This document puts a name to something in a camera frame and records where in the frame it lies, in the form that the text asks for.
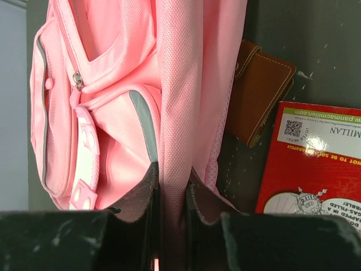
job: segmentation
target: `backpack pocket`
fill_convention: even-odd
[[[77,126],[70,92],[59,30],[50,19],[34,40],[30,137],[41,183],[53,200],[70,196],[74,179]]]
[[[110,94],[83,104],[97,127],[100,148],[95,209],[122,198],[158,162],[161,93],[146,85],[109,87]]]
[[[101,91],[152,54],[156,34],[151,1],[54,0],[69,78],[82,93]]]

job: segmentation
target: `gray reflective trim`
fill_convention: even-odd
[[[135,90],[129,91],[129,95],[138,114],[140,125],[142,126],[149,159],[151,160],[151,162],[158,162],[156,133],[154,131],[152,115],[149,110],[148,104],[146,100],[144,100],[143,96]]]
[[[47,69],[47,63],[46,63],[46,55],[45,55],[45,51],[43,49],[43,47],[41,46],[40,43],[40,37],[38,37],[38,39],[36,40],[36,45],[39,49],[39,52],[41,54],[41,57],[43,58],[44,61],[44,73],[43,73],[43,84],[42,84],[42,89],[41,89],[41,99],[43,102],[43,109],[44,109],[44,113],[45,113],[45,127],[44,127],[44,144],[43,144],[43,172],[42,172],[42,182],[44,184],[46,184],[45,179],[46,179],[46,146],[47,146],[47,129],[48,129],[48,119],[47,119],[47,111],[46,111],[46,106],[45,106],[45,73],[46,73],[46,69]]]

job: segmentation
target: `zipper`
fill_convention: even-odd
[[[78,63],[76,61],[74,52],[72,50],[72,47],[70,45],[68,36],[66,34],[63,18],[61,17],[60,10],[59,10],[59,1],[55,1],[55,3],[54,3],[54,13],[55,13],[55,16],[57,18],[58,25],[59,25],[59,28],[60,28],[60,32],[61,32],[61,35],[63,36],[63,40],[64,40],[64,43],[65,43],[65,47],[67,49],[70,61],[72,63],[73,69],[75,71],[74,74],[73,74],[75,89],[73,88],[72,93],[70,95],[70,99],[69,99],[71,107],[74,109],[79,104],[81,90],[82,90],[82,88],[84,86],[83,79],[82,79],[82,77],[80,75],[80,72],[79,72],[80,69],[78,67]]]

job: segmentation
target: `pink backpack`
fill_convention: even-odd
[[[109,207],[152,162],[169,234],[192,167],[218,193],[245,9],[246,0],[49,1],[34,40],[31,142],[59,209]]]

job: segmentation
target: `zipper pull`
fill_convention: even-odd
[[[79,104],[81,89],[83,88],[83,79],[79,72],[75,72],[73,74],[73,80],[75,82],[75,88],[72,90],[69,102],[72,109],[75,109]]]

